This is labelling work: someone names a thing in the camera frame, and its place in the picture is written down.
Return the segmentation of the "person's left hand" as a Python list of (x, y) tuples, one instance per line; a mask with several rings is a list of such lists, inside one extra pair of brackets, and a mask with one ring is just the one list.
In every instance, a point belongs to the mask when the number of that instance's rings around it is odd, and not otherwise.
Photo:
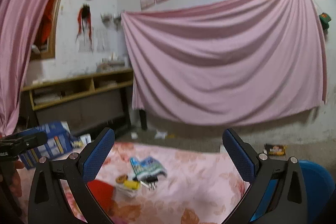
[(1, 162), (1, 182), (5, 181), (14, 197), (22, 196), (21, 178), (18, 169), (23, 169), (25, 165), (19, 161)]

